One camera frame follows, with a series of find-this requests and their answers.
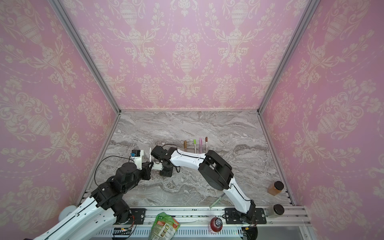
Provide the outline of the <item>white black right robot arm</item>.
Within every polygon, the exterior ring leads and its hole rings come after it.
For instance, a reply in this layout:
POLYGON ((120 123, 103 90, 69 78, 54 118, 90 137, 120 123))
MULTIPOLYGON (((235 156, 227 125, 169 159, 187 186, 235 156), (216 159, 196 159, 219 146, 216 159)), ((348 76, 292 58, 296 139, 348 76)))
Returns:
POLYGON ((223 191, 232 201, 241 221, 250 225, 256 223, 255 202, 241 190, 231 165, 216 152, 209 150, 205 154, 196 154, 175 147, 165 150, 161 146, 155 146, 151 156, 162 164, 160 175, 164 177, 171 177, 173 169, 180 167, 199 171, 212 188, 223 191))

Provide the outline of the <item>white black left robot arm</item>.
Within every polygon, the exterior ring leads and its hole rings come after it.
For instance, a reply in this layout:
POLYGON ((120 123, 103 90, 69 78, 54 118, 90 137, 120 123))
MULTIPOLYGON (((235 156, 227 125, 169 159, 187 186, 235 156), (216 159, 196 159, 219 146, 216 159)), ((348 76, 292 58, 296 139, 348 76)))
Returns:
POLYGON ((97 232, 114 224, 135 223, 131 208, 123 196, 141 180, 151 179, 153 162, 139 170, 135 163, 124 163, 114 176, 100 184, 73 212, 36 240, 89 240, 97 232))

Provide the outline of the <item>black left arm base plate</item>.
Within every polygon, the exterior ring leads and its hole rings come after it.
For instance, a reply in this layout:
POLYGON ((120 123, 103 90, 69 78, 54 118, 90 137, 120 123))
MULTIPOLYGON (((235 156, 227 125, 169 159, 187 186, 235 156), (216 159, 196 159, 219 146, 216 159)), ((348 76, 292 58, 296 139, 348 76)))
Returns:
POLYGON ((144 223, 147 209, 134 208, 122 214, 119 224, 121 225, 142 225, 144 223))

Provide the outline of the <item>pale green pen dark tip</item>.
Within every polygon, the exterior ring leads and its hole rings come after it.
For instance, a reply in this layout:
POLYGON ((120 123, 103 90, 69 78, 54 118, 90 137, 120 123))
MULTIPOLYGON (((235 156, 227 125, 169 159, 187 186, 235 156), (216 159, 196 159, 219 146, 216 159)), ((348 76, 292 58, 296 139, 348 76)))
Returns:
POLYGON ((220 195, 220 197, 218 197, 210 206, 209 206, 209 208, 211 209, 211 208, 213 208, 215 205, 217 205, 220 201, 221 201, 221 199, 223 198, 225 196, 225 194, 222 194, 222 195, 220 195))

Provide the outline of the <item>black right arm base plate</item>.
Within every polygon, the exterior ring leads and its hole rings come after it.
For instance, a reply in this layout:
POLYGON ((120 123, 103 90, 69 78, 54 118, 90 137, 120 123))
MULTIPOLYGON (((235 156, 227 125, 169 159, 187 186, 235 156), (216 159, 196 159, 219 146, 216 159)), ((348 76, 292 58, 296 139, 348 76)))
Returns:
POLYGON ((225 213, 222 215, 228 225, 265 225, 267 223, 264 209, 256 208, 250 214, 244 214, 237 211, 235 208, 225 208, 225 213))

